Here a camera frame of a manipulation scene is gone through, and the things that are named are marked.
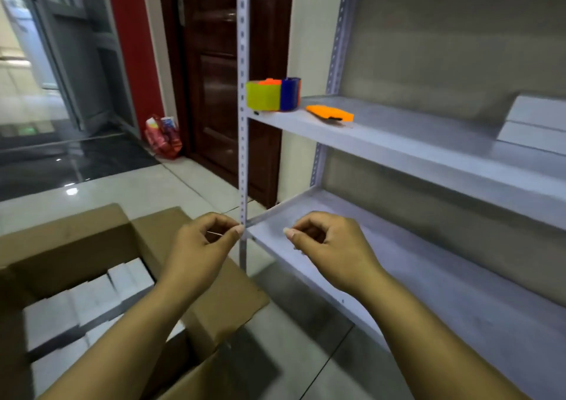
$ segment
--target red plastic bag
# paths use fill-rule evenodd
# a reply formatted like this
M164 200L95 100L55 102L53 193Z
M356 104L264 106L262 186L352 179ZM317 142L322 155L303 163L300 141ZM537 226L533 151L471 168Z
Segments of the red plastic bag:
M158 156L176 159L183 144L172 117L152 117L145 122L145 138Z

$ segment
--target shelf post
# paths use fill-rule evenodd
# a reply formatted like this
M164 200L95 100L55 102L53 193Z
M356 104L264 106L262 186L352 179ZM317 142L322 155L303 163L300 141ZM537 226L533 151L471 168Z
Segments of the shelf post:
M247 223L248 197L248 127L249 111L246 103L246 82L249 76L250 0L236 0L238 47L238 188L240 191L240 223ZM246 271L246 232L240 239L240 268Z
M340 91L344 60L346 59L346 52L348 51L348 42L350 41L350 33L357 2L358 0L340 1L340 9L336 21L336 32L334 34L334 44L332 46L332 58L330 58L328 80L326 83L327 95L337 95ZM316 143L315 160L312 164L311 187L320 186L322 184L327 151L328 146Z

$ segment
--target shelf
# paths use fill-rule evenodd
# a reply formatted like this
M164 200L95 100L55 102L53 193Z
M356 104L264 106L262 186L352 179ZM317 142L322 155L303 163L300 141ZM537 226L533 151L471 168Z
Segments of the shelf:
M566 230L566 157L496 140L498 128L339 96L308 97L354 114L299 109L250 118Z
M282 231L309 211L356 219L382 266L533 399L566 392L566 309L321 189L251 219L247 234L373 339L367 311L332 287Z

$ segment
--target lower shelf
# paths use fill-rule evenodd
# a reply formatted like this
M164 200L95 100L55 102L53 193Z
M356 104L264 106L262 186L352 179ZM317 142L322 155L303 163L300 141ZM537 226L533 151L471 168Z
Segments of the lower shelf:
M363 306L332 287L285 238L283 228L309 211L356 219L382 266L468 345L534 400L563 398L565 308L322 189L310 189L251 219L251 239L385 347Z

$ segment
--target brown wooden door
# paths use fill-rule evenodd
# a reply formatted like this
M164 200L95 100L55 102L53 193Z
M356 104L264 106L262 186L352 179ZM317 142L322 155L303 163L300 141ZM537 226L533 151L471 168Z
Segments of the brown wooden door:
M251 0L250 79L282 78L292 0ZM236 0L184 0L182 50L188 89L188 156L237 187L238 118ZM281 131L250 125L249 194L277 199Z

